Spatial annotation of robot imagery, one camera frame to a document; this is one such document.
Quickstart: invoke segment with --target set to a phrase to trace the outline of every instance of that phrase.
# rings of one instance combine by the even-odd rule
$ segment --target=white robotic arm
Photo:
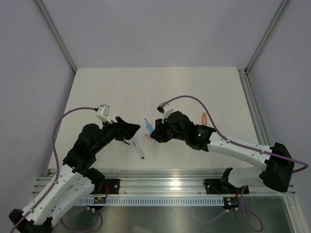
[[[291,160],[291,156],[284,145],[276,143],[271,147],[243,142],[224,136],[212,127],[194,125],[186,115],[180,111],[174,112],[169,105],[160,105],[157,109],[163,114],[163,118],[155,121],[155,130],[150,135],[157,142],[165,143],[171,139],[178,139],[185,141],[194,150],[225,154],[254,166],[226,169],[218,181],[220,184],[213,181],[207,185],[210,189],[216,190],[214,194],[219,192],[234,194],[244,185],[262,182],[275,191],[287,192],[294,163],[285,160],[287,158]]]
[[[113,139],[130,140],[140,128],[120,117],[108,118],[108,105],[96,109],[103,122],[83,127],[54,178],[22,210],[14,209],[9,218],[21,233],[51,233],[59,219],[81,198],[95,191],[105,193],[105,176],[94,168],[96,154]]]

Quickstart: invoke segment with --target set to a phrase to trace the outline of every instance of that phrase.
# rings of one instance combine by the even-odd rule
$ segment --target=blue pen
[[[139,146],[138,146],[138,144],[137,144],[135,138],[133,138],[133,144],[134,144],[134,146],[135,146],[135,148],[136,148],[136,150],[137,150],[137,152],[138,152],[140,158],[141,158],[141,159],[144,159],[145,156],[144,156],[143,153],[141,152],[141,150],[140,150],[140,148],[139,148]]]
[[[152,132],[154,131],[152,125],[149,123],[149,121],[147,119],[145,119],[146,122],[146,129],[148,131],[149,134],[152,134]]]
[[[124,143],[127,144],[128,146],[131,144],[131,143],[128,143],[128,142],[126,142],[126,141],[122,141],[122,142],[124,142]]]

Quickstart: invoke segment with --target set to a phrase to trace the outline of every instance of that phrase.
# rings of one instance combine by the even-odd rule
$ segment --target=purple cable
[[[83,210],[79,210],[79,211],[77,211],[77,212],[74,213],[74,214],[80,213],[80,212],[82,212],[82,211],[84,211],[84,209],[83,209]],[[64,226],[66,229],[68,229],[68,230],[70,230],[70,231],[72,231],[72,232],[76,232],[76,233],[86,233],[86,232],[91,231],[91,230],[96,226],[96,224],[98,223],[98,220],[99,220],[99,216],[100,216],[100,215],[99,215],[99,212],[98,212],[97,210],[95,210],[95,211],[96,211],[96,215],[97,215],[96,220],[95,220],[95,222],[93,223],[93,225],[92,225],[90,228],[86,229],[86,230],[76,230],[76,229],[74,229],[74,228],[71,228],[71,227],[67,226],[67,225],[65,224],[65,222],[64,222],[62,219],[60,219],[60,222],[63,224],[63,226]]]
[[[53,130],[53,134],[52,134],[52,149],[54,152],[54,156],[55,156],[55,160],[56,160],[56,176],[55,176],[55,182],[58,181],[58,177],[59,177],[59,161],[58,161],[58,156],[57,156],[57,152],[56,152],[56,148],[55,148],[55,135],[56,135],[56,131],[58,126],[60,125],[60,123],[62,122],[62,119],[67,116],[69,113],[78,111],[78,110],[82,110],[82,109],[88,109],[88,110],[96,110],[96,108],[90,108],[90,107],[80,107],[80,108],[74,108],[68,112],[66,112],[65,114],[63,114],[59,120],[57,121],[57,123],[55,124],[54,130]],[[52,183],[52,185],[49,187],[49,189],[45,192],[45,194],[37,201],[36,204],[33,205],[33,207],[31,208],[31,210],[33,211],[41,202],[42,200],[49,194],[49,192],[53,189],[53,187],[55,186],[55,183]],[[17,227],[19,226],[19,224],[31,213],[31,211],[28,211],[12,228],[12,230],[10,231],[10,233],[13,233]]]
[[[244,192],[245,187],[246,187],[246,186],[243,186],[243,188],[242,188],[241,198],[240,198],[241,208],[239,208],[238,210],[241,210],[241,211],[243,212],[245,221],[247,222],[247,225],[250,227],[250,229],[252,229],[252,230],[255,231],[255,232],[262,232],[262,231],[263,231],[263,222],[262,222],[262,220],[261,220],[261,219],[259,218],[259,216],[256,215],[254,212],[252,212],[252,211],[247,210],[247,209],[244,208],[244,203],[243,203],[243,192]],[[251,223],[250,223],[249,220],[248,220],[248,217],[246,216],[246,212],[251,213],[252,215],[254,215],[254,216],[258,219],[258,221],[259,221],[259,223],[260,223],[260,225],[261,225],[261,227],[260,227],[259,230],[255,229],[255,228],[251,225]]]
[[[228,140],[228,138],[226,138],[217,128],[215,122],[213,121],[212,119],[212,116],[210,115],[209,111],[207,110],[207,108],[205,107],[205,105],[202,103],[202,101],[200,101],[198,98],[196,97],[193,97],[193,96],[188,96],[188,95],[182,95],[182,96],[177,96],[173,99],[170,99],[169,101],[166,101],[165,103],[163,103],[161,105],[161,107],[165,106],[166,104],[174,101],[174,100],[177,100],[177,99],[180,99],[180,98],[190,98],[190,99],[193,99],[193,100],[196,100],[198,101],[202,107],[204,108],[204,110],[206,111],[209,119],[210,119],[210,122],[212,123],[214,129],[216,130],[216,132],[220,135],[220,137],[222,137],[224,140]],[[246,146],[246,145],[243,145],[241,143],[238,143],[238,142],[235,142],[235,141],[232,141],[230,140],[229,143],[232,143],[233,145],[236,145],[236,146],[239,146],[239,147],[242,147],[242,148],[245,148],[245,149],[249,149],[249,150],[253,150],[253,151],[256,151],[256,152],[261,152],[261,150],[257,149],[257,148],[253,148],[253,147],[250,147],[250,146]],[[290,161],[290,162],[293,162],[293,163],[297,163],[297,164],[301,164],[303,165],[303,167],[299,168],[299,169],[296,169],[294,170],[292,173],[296,173],[296,172],[299,172],[299,171],[302,171],[302,170],[305,170],[309,167],[308,164],[304,163],[304,162],[301,162],[299,160],[296,160],[296,159],[291,159],[291,158],[287,158],[287,157],[284,157],[284,156],[281,156],[281,155],[278,155],[278,154],[274,154],[274,153],[271,153],[271,152],[267,152],[267,151],[264,151],[263,152],[264,154],[268,154],[270,156],[273,156],[273,157],[276,157],[276,158],[280,158],[280,159],[284,159],[284,160],[287,160],[287,161]]]
[[[231,209],[231,210],[224,211],[224,212],[218,214],[218,215],[217,215],[213,220],[211,220],[211,221],[203,221],[203,220],[199,219],[199,218],[195,215],[195,213],[194,213],[191,209],[190,209],[190,210],[191,210],[193,216],[195,217],[195,219],[196,219],[197,221],[203,223],[203,224],[210,224],[210,223],[213,223],[213,222],[215,222],[216,220],[218,220],[221,216],[223,216],[224,214],[226,214],[226,213],[228,213],[228,212],[232,212],[232,211],[242,211],[243,214],[244,214],[244,218],[245,218],[245,221],[246,221],[247,225],[248,225],[253,231],[255,231],[255,232],[262,232],[262,231],[263,231],[263,222],[262,222],[262,220],[260,219],[260,217],[259,217],[258,215],[256,215],[253,211],[244,208],[244,204],[243,204],[243,192],[244,192],[244,189],[245,189],[245,186],[242,188],[242,192],[241,192],[241,198],[240,198],[241,208],[236,208],[236,209]],[[255,218],[257,218],[257,220],[258,220],[259,223],[260,223],[260,229],[257,230],[257,229],[255,229],[255,228],[251,225],[251,223],[249,222],[249,220],[248,220],[248,218],[247,218],[247,216],[246,216],[246,213],[250,213],[250,214],[252,214]]]

